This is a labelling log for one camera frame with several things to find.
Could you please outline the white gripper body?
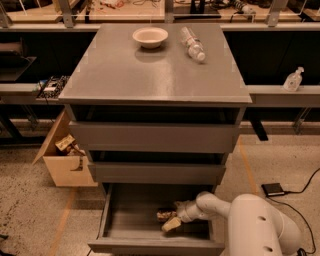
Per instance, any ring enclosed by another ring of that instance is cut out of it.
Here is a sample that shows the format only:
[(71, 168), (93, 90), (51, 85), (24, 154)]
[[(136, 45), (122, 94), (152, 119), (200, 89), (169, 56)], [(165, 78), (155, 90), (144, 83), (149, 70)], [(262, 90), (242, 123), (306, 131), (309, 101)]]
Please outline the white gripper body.
[(202, 213), (195, 201), (176, 201), (175, 205), (177, 216), (184, 223), (189, 223), (199, 219)]

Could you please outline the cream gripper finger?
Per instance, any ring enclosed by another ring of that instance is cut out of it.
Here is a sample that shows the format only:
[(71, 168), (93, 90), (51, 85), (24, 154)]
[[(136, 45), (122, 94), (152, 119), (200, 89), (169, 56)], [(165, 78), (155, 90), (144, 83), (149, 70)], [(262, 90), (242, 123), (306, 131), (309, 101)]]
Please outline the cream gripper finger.
[(180, 225), (181, 225), (181, 219), (179, 217), (172, 217), (163, 224), (162, 231), (169, 232), (173, 229), (178, 228)]

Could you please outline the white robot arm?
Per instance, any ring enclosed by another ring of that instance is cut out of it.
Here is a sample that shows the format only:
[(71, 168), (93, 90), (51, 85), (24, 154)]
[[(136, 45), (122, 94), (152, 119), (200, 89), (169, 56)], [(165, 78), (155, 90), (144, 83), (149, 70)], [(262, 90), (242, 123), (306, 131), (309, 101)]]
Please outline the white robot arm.
[(175, 206), (162, 226), (164, 232), (219, 214), (228, 222), (230, 256), (292, 256), (301, 247), (302, 234), (297, 224), (253, 194), (242, 194), (227, 202), (203, 191), (195, 200), (176, 201)]

